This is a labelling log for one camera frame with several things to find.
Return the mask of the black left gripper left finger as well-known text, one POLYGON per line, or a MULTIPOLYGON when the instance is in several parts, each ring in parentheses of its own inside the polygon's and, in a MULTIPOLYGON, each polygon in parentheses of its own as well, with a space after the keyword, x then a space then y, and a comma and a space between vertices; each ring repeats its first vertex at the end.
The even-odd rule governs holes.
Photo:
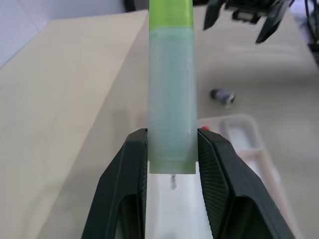
POLYGON ((82 238, 114 239, 118 222, 126 239, 145 238, 147 152, 147 129, 128 135, 99 179, 82 238))

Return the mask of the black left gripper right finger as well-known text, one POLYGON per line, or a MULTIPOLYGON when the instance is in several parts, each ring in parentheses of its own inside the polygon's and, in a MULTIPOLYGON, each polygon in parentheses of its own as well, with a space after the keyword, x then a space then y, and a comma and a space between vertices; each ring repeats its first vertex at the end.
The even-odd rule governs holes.
POLYGON ((198 163, 215 239, 303 237, 265 149, 235 150, 220 134, 200 128, 198 163))

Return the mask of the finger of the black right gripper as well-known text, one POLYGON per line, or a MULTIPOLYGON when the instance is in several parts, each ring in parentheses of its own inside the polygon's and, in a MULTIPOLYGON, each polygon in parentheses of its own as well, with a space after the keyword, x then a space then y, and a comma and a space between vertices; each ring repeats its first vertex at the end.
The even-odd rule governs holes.
POLYGON ((255 44, 261 44, 265 42, 272 34, 277 31, 287 9, 290 6, 290 2, 290 0, 279 0, 272 5, 255 44))
POLYGON ((224 0, 208 1, 204 18, 203 30, 208 30, 216 23, 220 15, 220 10, 224 3, 224 0))

